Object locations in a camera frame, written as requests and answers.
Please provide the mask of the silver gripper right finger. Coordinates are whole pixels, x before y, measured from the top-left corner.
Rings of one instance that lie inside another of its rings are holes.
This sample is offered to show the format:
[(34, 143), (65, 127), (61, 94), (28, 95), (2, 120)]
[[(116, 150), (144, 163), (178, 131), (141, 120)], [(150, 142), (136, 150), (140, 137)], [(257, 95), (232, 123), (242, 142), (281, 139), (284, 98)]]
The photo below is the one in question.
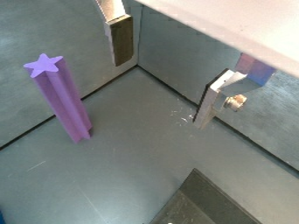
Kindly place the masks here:
[(244, 93), (261, 88), (275, 72), (273, 67), (241, 53), (234, 70), (224, 69), (205, 85), (192, 118), (193, 125), (202, 129), (222, 109), (237, 112), (248, 99)]

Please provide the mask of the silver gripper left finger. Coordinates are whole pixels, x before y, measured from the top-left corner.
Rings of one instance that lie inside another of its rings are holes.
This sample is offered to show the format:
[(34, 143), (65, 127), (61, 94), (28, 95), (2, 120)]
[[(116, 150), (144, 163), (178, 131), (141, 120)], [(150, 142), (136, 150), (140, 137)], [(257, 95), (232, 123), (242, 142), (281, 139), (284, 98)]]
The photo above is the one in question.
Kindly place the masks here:
[(94, 0), (102, 16), (109, 41), (112, 61), (116, 67), (133, 56), (133, 18), (126, 14), (121, 0)]

